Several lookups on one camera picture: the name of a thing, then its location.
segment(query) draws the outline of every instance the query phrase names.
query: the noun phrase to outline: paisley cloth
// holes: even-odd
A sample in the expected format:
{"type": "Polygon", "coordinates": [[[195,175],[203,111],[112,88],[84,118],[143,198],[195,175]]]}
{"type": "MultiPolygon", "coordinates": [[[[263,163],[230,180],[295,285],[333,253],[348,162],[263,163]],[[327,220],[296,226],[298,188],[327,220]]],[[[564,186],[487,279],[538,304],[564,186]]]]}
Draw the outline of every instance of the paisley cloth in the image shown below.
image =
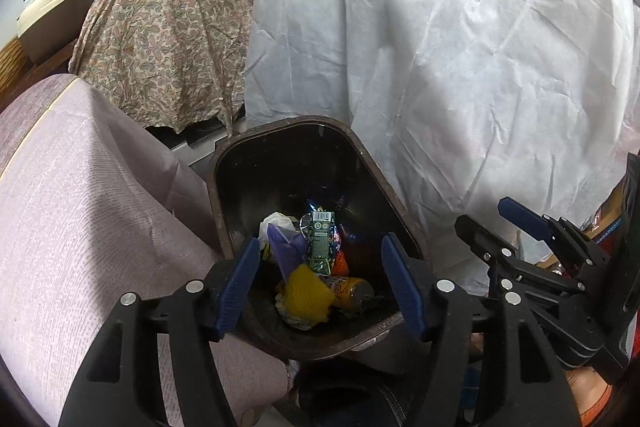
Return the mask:
{"type": "Polygon", "coordinates": [[[69,72],[144,126],[180,132],[216,116],[229,128],[250,20],[248,0],[96,0],[69,72]]]}

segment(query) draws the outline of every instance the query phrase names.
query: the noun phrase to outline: metal screw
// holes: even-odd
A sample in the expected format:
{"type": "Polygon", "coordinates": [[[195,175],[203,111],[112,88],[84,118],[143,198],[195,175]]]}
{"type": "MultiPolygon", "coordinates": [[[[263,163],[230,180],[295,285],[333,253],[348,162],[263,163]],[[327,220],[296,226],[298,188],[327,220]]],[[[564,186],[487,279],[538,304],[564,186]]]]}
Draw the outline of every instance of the metal screw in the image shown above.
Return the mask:
{"type": "Polygon", "coordinates": [[[504,300],[509,304],[516,306],[522,302],[522,297],[520,297],[516,292],[507,292],[504,294],[504,300]]]}
{"type": "Polygon", "coordinates": [[[185,288],[189,293],[198,293],[202,291],[202,289],[204,288],[204,282],[194,280],[194,281],[188,282],[185,288]]]}
{"type": "Polygon", "coordinates": [[[456,288],[456,285],[453,284],[449,279],[440,279],[438,282],[436,282],[436,288],[441,292],[449,293],[456,288]]]}
{"type": "Polygon", "coordinates": [[[123,306],[129,306],[136,301],[136,294],[132,292],[125,293],[122,297],[120,297],[120,304],[123,306]]]}

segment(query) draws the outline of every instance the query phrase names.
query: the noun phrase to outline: yellow sponge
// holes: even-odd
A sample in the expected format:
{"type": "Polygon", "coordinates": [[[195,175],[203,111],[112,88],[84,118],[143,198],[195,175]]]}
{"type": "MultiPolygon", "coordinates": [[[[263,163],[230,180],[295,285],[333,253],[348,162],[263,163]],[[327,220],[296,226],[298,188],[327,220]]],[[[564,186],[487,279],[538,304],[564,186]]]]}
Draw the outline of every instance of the yellow sponge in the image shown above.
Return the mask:
{"type": "Polygon", "coordinates": [[[334,301],[334,293],[306,264],[301,264],[289,275],[284,290],[284,307],[290,315],[315,326],[318,322],[329,320],[334,301]]]}

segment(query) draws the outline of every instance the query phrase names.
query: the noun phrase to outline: trash can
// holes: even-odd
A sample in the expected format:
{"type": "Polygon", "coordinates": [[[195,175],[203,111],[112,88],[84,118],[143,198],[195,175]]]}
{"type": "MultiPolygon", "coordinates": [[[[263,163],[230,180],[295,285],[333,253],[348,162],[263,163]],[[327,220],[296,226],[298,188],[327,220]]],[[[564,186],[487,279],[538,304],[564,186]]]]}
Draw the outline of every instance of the trash can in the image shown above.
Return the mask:
{"type": "Polygon", "coordinates": [[[242,313],[241,328],[260,349],[282,359],[321,360],[371,341],[402,321],[380,260],[383,235],[394,232],[407,254],[430,263],[426,240],[353,131],[320,116],[260,126],[228,140],[206,176],[220,251],[239,254],[261,220],[278,211],[301,217],[306,201],[335,212],[353,236],[343,240],[354,277],[382,296],[356,319],[332,314],[308,331],[287,326],[276,311],[280,271],[262,261],[242,313]]]}

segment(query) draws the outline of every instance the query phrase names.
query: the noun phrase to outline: yellow trim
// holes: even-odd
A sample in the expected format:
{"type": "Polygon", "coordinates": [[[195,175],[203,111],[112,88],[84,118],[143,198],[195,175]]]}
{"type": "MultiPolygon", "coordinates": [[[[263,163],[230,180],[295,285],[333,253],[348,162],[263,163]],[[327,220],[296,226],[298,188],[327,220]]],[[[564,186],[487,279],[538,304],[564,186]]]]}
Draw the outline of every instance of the yellow trim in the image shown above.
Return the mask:
{"type": "Polygon", "coordinates": [[[65,94],[66,90],[69,89],[69,87],[73,86],[78,80],[80,80],[79,77],[75,77],[68,86],[65,87],[65,89],[62,90],[62,92],[60,92],[60,94],[55,97],[55,99],[53,99],[51,101],[51,103],[49,104],[49,107],[47,107],[43,113],[40,115],[40,117],[36,120],[36,123],[34,123],[29,132],[24,136],[24,138],[22,138],[22,141],[20,142],[20,144],[18,145],[18,147],[15,148],[14,153],[11,155],[11,158],[9,158],[9,161],[6,163],[6,166],[4,167],[4,170],[2,171],[2,173],[0,173],[0,182],[2,182],[2,179],[4,179],[4,173],[7,172],[7,170],[9,169],[9,167],[11,166],[11,162],[14,161],[15,155],[17,155],[18,151],[20,150],[20,147],[23,146],[23,144],[27,141],[28,137],[30,137],[31,133],[33,132],[33,130],[36,128],[36,126],[40,123],[40,120],[42,120],[44,118],[44,116],[51,110],[51,107],[53,107],[53,105],[58,101],[58,99],[65,94]]]}

